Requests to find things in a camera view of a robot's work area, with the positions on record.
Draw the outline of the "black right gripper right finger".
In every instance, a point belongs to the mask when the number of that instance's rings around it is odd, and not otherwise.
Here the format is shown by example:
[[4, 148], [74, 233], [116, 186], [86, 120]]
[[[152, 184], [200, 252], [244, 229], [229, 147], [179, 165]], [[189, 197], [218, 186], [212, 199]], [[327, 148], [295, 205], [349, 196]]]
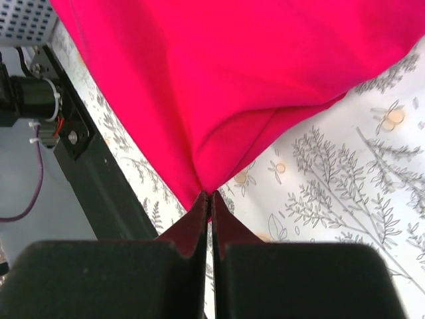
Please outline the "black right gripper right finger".
[[363, 244], [267, 243], [211, 195], [217, 318], [404, 318], [379, 255]]

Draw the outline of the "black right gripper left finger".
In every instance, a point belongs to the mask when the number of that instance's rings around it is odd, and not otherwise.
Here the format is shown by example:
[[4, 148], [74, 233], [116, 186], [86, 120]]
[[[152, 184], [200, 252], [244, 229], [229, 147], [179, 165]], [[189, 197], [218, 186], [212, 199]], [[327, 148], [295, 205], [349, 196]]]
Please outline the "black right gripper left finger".
[[2, 318], [202, 318], [209, 197], [158, 238], [39, 241], [12, 266]]

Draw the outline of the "crimson red t shirt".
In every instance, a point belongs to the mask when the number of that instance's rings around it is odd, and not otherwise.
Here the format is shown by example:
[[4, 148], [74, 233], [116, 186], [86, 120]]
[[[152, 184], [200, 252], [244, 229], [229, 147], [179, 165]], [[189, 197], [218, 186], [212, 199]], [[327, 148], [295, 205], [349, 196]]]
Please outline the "crimson red t shirt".
[[185, 208], [405, 57], [423, 1], [53, 1], [120, 122]]

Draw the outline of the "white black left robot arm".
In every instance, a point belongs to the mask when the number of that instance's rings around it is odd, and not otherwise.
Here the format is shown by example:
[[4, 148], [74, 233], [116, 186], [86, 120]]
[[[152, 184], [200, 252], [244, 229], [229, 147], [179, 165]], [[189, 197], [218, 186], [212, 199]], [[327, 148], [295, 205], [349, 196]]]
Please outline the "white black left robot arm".
[[24, 76], [11, 76], [1, 63], [1, 127], [9, 128], [20, 118], [55, 122], [62, 109], [60, 88], [48, 78], [33, 76], [17, 50]]

